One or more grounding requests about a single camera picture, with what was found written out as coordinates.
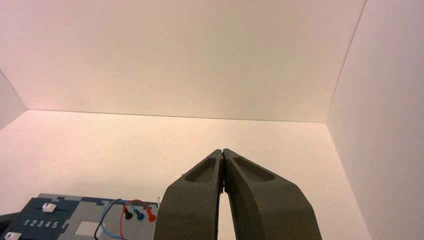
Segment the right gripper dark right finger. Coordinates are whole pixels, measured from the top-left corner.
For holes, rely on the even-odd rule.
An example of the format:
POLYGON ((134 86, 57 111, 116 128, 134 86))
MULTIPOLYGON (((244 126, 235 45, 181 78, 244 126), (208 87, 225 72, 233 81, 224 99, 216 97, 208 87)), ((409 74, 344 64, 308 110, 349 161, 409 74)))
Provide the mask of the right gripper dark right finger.
POLYGON ((223 158, 236 239, 322 239, 314 209, 296 184, 228 148, 223 158))

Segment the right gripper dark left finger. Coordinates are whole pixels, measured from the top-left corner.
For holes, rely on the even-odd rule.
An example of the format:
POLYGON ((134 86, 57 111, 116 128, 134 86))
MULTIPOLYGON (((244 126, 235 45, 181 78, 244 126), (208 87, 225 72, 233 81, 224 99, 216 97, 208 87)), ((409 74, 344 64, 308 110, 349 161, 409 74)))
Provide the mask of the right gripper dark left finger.
POLYGON ((154 239, 216 240, 223 192, 222 150, 216 149, 165 191, 154 239))

